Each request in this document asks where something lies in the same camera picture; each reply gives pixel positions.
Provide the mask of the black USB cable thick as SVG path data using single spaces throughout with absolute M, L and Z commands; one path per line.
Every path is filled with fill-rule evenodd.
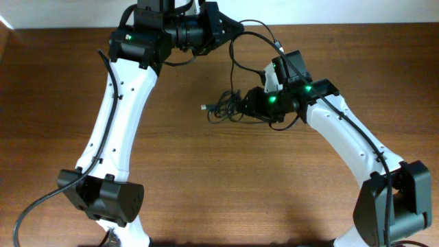
M 241 91 L 225 91 L 215 104 L 202 104 L 201 110 L 206 110 L 206 118 L 210 124 L 219 124 L 227 119 L 238 123 L 244 114 L 237 110 L 241 103 Z

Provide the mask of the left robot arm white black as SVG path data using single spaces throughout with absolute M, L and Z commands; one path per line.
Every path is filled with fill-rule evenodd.
M 103 57 L 107 87 L 92 135 L 58 187 L 105 231 L 105 246 L 149 246 L 139 211 L 144 188 L 128 180 L 143 108 L 171 51 L 205 56 L 244 31 L 216 2 L 138 1 L 122 14 Z

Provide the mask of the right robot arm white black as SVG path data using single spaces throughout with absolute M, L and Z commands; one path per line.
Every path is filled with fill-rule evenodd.
M 353 227 L 323 246 L 399 246 L 431 226 L 427 167 L 421 161 L 407 163 L 384 146 L 328 79 L 312 79 L 299 51 L 272 59 L 261 79 L 263 85 L 248 91 L 238 112 L 269 124 L 296 113 L 331 144 L 361 188 Z

